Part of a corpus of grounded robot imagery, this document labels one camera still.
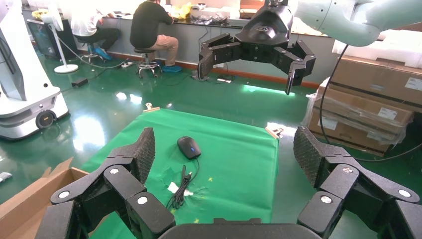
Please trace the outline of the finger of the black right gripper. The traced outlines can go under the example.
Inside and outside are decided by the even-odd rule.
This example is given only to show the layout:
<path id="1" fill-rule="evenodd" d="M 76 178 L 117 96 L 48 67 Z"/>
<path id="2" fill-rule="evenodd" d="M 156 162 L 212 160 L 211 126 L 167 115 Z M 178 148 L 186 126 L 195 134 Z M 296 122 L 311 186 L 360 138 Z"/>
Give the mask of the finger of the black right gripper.
<path id="1" fill-rule="evenodd" d="M 287 74 L 287 95 L 293 86 L 301 85 L 303 77 L 312 73 L 315 62 L 316 56 L 302 40 L 297 40 L 287 49 L 274 47 L 272 51 L 272 64 Z"/>
<path id="2" fill-rule="evenodd" d="M 198 78 L 204 80 L 214 65 L 240 60 L 243 56 L 242 41 L 230 33 L 221 34 L 201 44 Z"/>

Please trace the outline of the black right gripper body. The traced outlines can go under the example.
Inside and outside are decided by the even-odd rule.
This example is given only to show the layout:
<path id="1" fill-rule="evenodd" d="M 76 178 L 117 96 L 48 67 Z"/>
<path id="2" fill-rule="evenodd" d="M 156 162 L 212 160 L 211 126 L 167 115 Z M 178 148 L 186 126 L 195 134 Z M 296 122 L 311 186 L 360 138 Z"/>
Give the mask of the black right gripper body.
<path id="1" fill-rule="evenodd" d="M 259 63 L 278 63 L 286 59 L 296 62 L 297 57 L 287 48 L 293 24 L 293 14 L 285 3 L 271 3 L 261 7 L 234 41 L 239 47 L 234 51 L 235 60 Z"/>

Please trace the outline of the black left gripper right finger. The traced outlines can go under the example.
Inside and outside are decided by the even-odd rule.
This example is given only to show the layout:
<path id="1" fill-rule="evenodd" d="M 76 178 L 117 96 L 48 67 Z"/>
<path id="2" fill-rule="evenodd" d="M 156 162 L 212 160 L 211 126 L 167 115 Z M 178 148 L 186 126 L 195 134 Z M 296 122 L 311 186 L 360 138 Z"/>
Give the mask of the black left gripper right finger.
<path id="1" fill-rule="evenodd" d="M 320 142 L 303 126 L 295 132 L 293 152 L 316 189 L 298 216 L 299 225 L 326 239 L 350 211 L 380 239 L 421 238 L 417 193 L 365 169 L 344 148 Z"/>

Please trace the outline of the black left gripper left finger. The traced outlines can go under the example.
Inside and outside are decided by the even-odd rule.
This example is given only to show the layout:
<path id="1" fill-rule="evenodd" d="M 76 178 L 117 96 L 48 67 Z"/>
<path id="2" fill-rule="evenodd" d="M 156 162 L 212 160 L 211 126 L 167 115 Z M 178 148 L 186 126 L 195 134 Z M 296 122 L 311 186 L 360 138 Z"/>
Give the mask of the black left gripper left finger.
<path id="1" fill-rule="evenodd" d="M 173 214 L 145 185 L 155 149 L 154 130 L 146 127 L 135 143 L 113 149 L 98 169 L 58 189 L 36 238 L 87 239 L 111 213 L 138 239 L 157 239 L 174 227 Z"/>

